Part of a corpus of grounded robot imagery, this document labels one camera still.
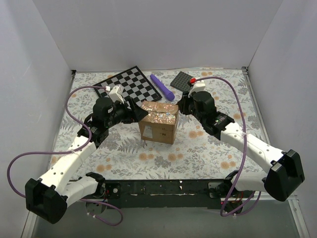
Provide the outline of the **brown cardboard express box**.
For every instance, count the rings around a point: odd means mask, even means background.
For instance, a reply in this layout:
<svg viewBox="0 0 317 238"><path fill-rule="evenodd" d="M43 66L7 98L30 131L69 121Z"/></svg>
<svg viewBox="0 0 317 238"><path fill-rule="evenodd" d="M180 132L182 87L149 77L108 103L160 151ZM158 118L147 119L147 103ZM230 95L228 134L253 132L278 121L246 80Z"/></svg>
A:
<svg viewBox="0 0 317 238"><path fill-rule="evenodd" d="M176 104L144 101L142 109L148 115L139 122L141 138L147 141L173 144L176 137L179 108Z"/></svg>

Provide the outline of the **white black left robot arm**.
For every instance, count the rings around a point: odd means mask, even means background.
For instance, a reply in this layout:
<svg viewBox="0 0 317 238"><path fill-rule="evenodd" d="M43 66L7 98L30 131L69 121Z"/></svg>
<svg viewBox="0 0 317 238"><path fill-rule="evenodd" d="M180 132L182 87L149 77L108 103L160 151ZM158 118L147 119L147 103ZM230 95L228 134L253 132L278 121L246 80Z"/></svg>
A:
<svg viewBox="0 0 317 238"><path fill-rule="evenodd" d="M25 185L26 208L51 224L57 223L66 209L85 197L102 198L106 194L103 176L89 172L75 182L71 177L81 164L92 155L108 137L108 130L119 123L130 124L141 121L148 112L133 99L126 103L113 102L110 98L99 98L93 112L84 120L66 154L37 180L29 179Z"/></svg>

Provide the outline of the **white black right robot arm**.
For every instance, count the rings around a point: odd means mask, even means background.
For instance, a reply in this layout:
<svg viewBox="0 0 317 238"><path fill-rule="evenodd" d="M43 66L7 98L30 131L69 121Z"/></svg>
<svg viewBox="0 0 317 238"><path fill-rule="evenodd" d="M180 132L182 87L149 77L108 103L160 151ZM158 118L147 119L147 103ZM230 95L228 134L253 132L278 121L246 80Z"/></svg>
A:
<svg viewBox="0 0 317 238"><path fill-rule="evenodd" d="M231 182L236 181L237 191L266 192L278 201L285 201L304 182L301 158L296 151L284 152L251 134L246 135L233 118L217 111L209 92L184 92L177 104L180 112L194 116L207 134L245 152L262 168L265 174L261 176L246 173L228 176Z"/></svg>

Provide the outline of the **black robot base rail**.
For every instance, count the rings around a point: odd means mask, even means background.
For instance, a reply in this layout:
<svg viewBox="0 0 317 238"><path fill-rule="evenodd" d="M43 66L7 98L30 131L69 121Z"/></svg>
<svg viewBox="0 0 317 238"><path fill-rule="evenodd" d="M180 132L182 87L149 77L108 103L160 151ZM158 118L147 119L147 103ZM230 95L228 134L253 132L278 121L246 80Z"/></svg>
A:
<svg viewBox="0 0 317 238"><path fill-rule="evenodd" d="M229 179L106 180L98 199L117 208L208 208L219 210Z"/></svg>

